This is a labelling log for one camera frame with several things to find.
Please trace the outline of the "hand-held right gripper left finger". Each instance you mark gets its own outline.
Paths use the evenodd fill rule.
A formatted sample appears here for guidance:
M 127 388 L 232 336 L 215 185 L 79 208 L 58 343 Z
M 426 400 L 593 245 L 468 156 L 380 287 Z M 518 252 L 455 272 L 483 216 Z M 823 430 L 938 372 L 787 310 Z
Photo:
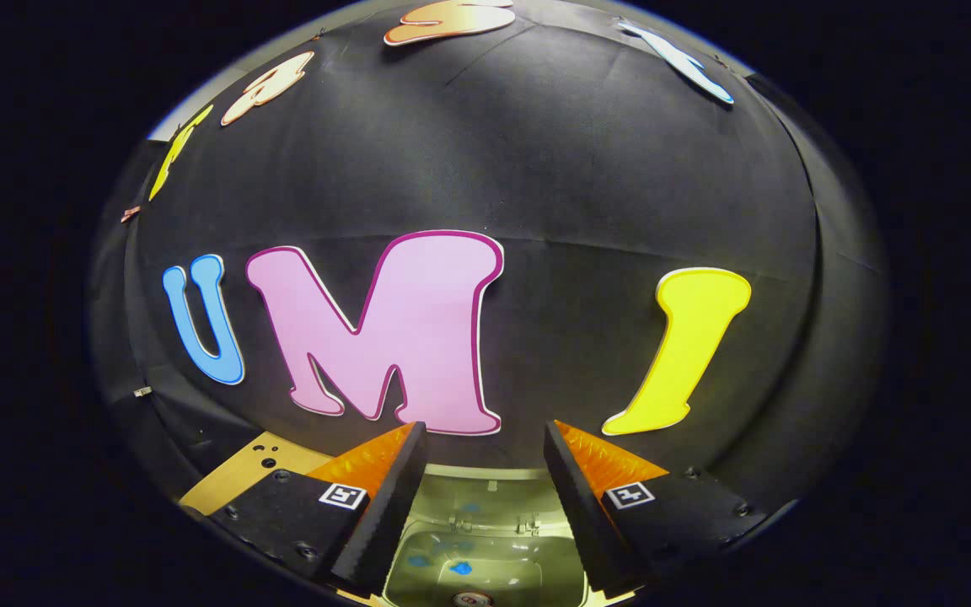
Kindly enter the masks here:
M 305 474 L 273 461 L 207 523 L 301 583 L 382 594 L 425 473 L 426 435 L 424 423 L 405 424 Z

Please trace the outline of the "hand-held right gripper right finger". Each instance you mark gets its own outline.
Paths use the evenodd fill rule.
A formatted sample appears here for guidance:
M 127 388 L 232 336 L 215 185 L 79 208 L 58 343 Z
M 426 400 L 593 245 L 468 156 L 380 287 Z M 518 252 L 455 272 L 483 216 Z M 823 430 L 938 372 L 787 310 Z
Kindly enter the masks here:
M 770 515 L 697 466 L 671 472 L 558 420 L 543 456 L 590 588 L 639 593 L 725 556 Z

